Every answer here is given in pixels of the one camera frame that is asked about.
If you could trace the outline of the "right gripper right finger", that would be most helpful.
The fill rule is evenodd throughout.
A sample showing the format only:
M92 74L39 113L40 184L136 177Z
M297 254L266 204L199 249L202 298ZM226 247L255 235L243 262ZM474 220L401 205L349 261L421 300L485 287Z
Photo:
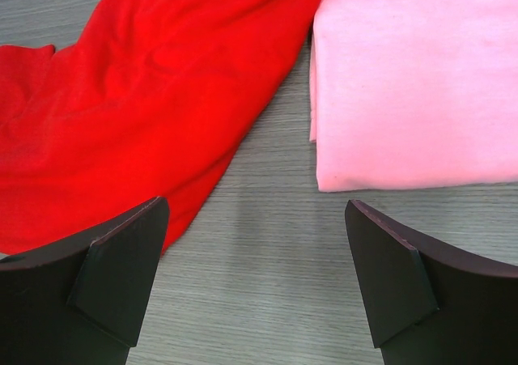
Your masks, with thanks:
M515 364L517 268L407 227L359 200L347 238L386 364Z

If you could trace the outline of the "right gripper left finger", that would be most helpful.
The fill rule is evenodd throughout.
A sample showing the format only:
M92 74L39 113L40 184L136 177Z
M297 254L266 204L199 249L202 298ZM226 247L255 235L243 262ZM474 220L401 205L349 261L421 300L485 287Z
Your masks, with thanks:
M138 344L168 227L155 197L1 260L3 364L124 364Z

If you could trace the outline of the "red t-shirt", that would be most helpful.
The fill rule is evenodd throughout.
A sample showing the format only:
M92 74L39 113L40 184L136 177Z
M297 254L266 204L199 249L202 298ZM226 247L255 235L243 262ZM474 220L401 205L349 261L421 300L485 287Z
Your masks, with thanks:
M321 0L101 0L78 40L1 48L1 250L148 200L177 241L296 63Z

